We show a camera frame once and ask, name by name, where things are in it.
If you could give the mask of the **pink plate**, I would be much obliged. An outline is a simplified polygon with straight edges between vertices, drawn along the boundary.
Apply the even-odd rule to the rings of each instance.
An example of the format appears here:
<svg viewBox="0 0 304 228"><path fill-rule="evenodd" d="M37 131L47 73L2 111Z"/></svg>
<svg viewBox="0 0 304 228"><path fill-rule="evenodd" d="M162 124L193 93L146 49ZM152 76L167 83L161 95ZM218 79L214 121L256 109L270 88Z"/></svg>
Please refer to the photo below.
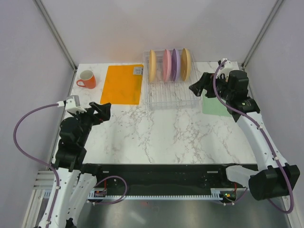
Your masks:
<svg viewBox="0 0 304 228"><path fill-rule="evenodd" d="M168 49L165 49L163 54L163 81L167 82L171 76L171 53Z"/></svg>

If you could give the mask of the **light yellow plate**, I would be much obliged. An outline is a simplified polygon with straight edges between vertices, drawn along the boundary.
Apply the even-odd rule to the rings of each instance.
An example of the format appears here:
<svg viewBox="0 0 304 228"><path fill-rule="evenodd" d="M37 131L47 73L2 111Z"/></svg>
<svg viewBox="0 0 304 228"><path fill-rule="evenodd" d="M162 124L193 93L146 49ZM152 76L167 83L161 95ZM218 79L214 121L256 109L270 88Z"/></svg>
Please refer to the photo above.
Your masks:
<svg viewBox="0 0 304 228"><path fill-rule="evenodd" d="M154 50L150 50L149 54L149 82L153 82L156 76L156 54Z"/></svg>

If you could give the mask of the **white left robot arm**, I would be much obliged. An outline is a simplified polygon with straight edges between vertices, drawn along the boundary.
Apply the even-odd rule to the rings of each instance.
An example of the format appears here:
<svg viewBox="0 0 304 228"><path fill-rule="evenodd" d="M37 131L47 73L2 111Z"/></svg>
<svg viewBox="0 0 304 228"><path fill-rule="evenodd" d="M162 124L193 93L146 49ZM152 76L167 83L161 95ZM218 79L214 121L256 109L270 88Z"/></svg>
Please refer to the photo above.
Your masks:
<svg viewBox="0 0 304 228"><path fill-rule="evenodd" d="M108 121L111 104L90 102L84 112L70 112L70 117L60 124L60 140L55 156L52 191L41 221L40 228L75 228L82 207L93 187L104 182L99 171L81 172L86 155L85 143L95 125Z"/></svg>

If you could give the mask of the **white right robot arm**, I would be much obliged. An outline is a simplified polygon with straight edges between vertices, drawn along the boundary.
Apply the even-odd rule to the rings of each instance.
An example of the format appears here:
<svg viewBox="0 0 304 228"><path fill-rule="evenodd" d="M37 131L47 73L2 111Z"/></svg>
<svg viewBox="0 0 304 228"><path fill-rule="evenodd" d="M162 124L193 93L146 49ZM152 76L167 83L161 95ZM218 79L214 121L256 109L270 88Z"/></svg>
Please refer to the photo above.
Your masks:
<svg viewBox="0 0 304 228"><path fill-rule="evenodd" d="M228 79L215 79L214 74L204 73L199 81L189 86L195 96L217 97L227 107L235 122L243 131L257 162L257 171L242 165L229 165L218 174L218 183L223 187L236 182L249 188L256 200L267 200L292 196L300 176L296 165L289 165L269 136L260 109L253 98L248 96L249 79L246 72L232 70Z"/></svg>

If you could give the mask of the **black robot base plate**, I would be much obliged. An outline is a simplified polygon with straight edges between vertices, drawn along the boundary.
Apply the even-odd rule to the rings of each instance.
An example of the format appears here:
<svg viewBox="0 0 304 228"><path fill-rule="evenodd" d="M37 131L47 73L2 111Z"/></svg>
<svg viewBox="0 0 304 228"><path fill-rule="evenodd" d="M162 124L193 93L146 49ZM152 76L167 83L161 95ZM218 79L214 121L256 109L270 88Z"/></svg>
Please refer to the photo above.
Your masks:
<svg viewBox="0 0 304 228"><path fill-rule="evenodd" d="M243 189L229 181L220 164L84 164L110 195L207 195L211 189Z"/></svg>

